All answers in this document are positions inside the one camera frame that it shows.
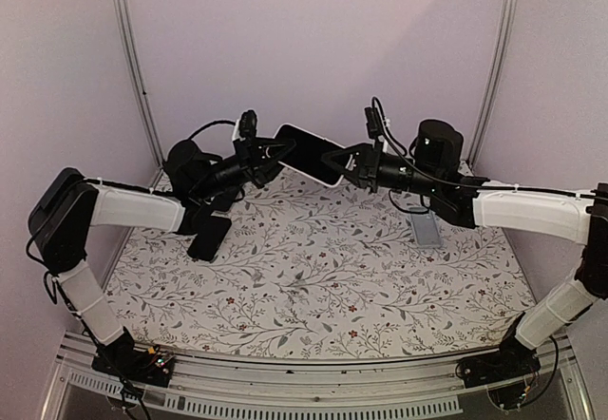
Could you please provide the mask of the light blue phone case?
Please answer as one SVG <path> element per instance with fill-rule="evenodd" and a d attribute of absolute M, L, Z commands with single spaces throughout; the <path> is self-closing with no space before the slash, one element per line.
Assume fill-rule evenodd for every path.
<path fill-rule="evenodd" d="M 415 242 L 421 248 L 440 248 L 443 244 L 435 217 L 428 213 L 410 217 Z"/>

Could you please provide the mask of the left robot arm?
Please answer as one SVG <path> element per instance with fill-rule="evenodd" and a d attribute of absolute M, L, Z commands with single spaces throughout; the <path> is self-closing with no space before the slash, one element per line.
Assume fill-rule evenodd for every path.
<path fill-rule="evenodd" d="M 33 260 L 47 269 L 89 332 L 106 346 L 104 360 L 121 376 L 134 375 L 141 356 L 123 341 L 128 332 L 86 261 L 89 230 L 110 225 L 197 235 L 214 211 L 211 199 L 248 182 L 261 188 L 272 181 L 295 142 L 254 137 L 237 139 L 233 146 L 234 155 L 222 158 L 201 151 L 192 140 L 178 142 L 163 165 L 168 192 L 87 178 L 67 167 L 28 217 L 26 250 L 38 252 Z"/>

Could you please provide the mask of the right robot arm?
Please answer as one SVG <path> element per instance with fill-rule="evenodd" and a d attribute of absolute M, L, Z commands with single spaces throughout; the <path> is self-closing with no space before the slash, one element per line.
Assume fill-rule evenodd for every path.
<path fill-rule="evenodd" d="M 360 188 L 426 197 L 430 210 L 453 226 L 515 229 L 582 245 L 579 266 L 504 336 L 490 364 L 498 377 L 512 377 L 526 365 L 528 352 L 607 297 L 606 184 L 591 191 L 557 191 L 462 175 L 464 138 L 439 120 L 420 123 L 410 159 L 384 152 L 382 143 L 390 136 L 375 116 L 368 119 L 368 133 L 372 144 L 330 151 L 322 162 Z"/>

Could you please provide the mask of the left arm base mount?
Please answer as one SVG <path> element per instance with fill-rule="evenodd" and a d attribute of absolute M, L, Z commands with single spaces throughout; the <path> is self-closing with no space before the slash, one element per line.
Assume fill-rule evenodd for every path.
<path fill-rule="evenodd" d="M 96 372 L 162 388 L 169 386 L 174 367 L 172 353 L 164 352 L 158 346 L 139 350 L 131 342 L 102 345 L 91 364 Z"/>

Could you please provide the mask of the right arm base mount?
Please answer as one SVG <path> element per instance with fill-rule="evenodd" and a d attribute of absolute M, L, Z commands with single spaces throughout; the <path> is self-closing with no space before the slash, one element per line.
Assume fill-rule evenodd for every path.
<path fill-rule="evenodd" d="M 490 402 L 504 411 L 518 410 L 533 401 L 532 391 L 539 376 L 541 363 L 534 352 L 517 355 L 514 352 L 495 351 L 460 359 L 455 375 L 466 388 L 518 379 L 512 385 L 487 391 Z"/>

